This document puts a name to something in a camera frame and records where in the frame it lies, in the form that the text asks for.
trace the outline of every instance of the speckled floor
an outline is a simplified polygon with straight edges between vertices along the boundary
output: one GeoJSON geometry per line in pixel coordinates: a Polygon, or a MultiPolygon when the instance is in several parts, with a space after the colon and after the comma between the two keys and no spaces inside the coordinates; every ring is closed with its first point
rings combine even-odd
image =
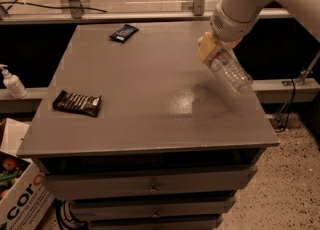
{"type": "Polygon", "coordinates": [[[257,174],[237,192],[218,230],[320,229],[319,142],[303,119],[290,115],[280,145],[260,157],[257,174]]]}

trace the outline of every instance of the pump bottle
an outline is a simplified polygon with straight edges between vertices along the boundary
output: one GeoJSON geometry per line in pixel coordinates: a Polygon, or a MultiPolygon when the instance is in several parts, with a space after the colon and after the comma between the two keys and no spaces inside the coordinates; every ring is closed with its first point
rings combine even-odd
{"type": "Polygon", "coordinates": [[[20,81],[19,77],[11,74],[7,69],[7,65],[0,64],[3,75],[3,84],[14,98],[23,98],[27,95],[27,90],[20,81]]]}

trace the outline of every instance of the table top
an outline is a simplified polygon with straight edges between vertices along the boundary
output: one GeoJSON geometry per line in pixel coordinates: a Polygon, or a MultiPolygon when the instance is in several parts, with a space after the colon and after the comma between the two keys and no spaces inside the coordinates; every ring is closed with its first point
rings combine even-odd
{"type": "Polygon", "coordinates": [[[279,143],[254,92],[234,97],[197,59],[206,21],[80,25],[18,151],[27,158],[199,149],[265,148],[279,143]],[[61,90],[102,96],[97,118],[52,109],[61,90]]]}

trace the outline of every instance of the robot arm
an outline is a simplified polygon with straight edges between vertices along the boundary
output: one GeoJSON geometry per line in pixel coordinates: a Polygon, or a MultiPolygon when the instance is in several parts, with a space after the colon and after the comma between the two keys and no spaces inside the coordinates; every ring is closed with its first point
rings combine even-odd
{"type": "MultiPolygon", "coordinates": [[[[273,0],[221,0],[211,17],[214,35],[233,42],[248,34],[261,10],[273,0]]],[[[320,41],[319,0],[275,0],[320,41]]]]}

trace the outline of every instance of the black wrapper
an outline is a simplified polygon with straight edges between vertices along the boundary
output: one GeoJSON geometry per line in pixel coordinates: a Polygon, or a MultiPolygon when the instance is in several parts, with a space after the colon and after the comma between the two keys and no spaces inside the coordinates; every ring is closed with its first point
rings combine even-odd
{"type": "Polygon", "coordinates": [[[68,93],[62,90],[59,96],[53,101],[52,107],[55,110],[97,117],[100,103],[101,96],[91,97],[76,93],[68,93]]]}
{"type": "Polygon", "coordinates": [[[138,31],[139,31],[138,28],[125,24],[118,31],[110,35],[109,38],[117,42],[125,43],[134,33],[138,31]]]}

